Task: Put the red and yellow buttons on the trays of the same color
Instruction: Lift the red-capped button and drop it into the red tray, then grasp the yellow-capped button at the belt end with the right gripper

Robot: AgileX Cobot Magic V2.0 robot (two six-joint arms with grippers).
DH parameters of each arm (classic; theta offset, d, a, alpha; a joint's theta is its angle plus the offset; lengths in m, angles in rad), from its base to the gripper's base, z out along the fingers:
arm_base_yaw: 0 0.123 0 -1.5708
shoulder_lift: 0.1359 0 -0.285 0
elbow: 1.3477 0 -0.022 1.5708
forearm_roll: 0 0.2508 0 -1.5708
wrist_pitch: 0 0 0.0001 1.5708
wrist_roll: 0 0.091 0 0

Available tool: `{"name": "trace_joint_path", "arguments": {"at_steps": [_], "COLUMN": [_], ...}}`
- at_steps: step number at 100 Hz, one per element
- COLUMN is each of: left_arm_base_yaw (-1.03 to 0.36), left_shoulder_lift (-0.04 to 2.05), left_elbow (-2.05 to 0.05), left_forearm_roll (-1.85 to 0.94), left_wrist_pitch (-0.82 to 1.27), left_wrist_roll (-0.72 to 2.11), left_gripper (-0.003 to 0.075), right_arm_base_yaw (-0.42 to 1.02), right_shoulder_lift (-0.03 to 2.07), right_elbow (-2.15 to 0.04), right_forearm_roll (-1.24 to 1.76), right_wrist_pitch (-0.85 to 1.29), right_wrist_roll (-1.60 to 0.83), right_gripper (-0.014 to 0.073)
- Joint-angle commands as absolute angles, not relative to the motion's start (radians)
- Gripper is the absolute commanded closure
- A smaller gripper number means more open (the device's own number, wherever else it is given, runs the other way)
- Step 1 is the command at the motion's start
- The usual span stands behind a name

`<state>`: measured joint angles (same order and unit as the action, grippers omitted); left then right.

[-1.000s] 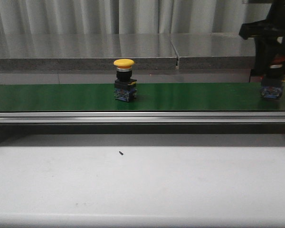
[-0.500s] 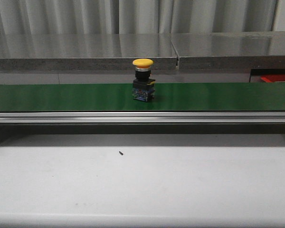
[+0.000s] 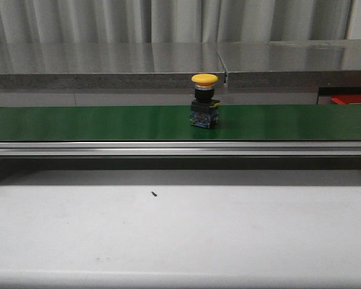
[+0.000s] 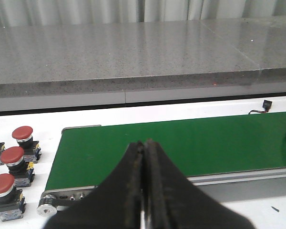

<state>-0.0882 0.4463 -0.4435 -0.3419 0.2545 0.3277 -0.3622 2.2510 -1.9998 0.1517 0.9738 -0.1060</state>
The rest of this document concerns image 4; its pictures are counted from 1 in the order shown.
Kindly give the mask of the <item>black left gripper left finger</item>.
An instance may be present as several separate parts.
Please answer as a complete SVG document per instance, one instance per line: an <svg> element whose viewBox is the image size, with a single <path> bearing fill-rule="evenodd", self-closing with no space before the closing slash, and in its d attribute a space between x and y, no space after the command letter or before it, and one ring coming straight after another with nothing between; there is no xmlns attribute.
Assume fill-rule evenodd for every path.
<svg viewBox="0 0 286 229"><path fill-rule="evenodd" d="M116 168L87 197L51 217L46 229L138 229L143 144L130 143Z"/></svg>

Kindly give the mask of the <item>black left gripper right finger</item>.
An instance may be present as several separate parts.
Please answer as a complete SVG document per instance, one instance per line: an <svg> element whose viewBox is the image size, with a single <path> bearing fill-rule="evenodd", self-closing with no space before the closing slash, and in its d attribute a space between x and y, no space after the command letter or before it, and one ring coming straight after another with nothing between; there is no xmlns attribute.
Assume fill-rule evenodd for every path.
<svg viewBox="0 0 286 229"><path fill-rule="evenodd" d="M145 144L153 229L252 229L253 224L194 186L159 143Z"/></svg>

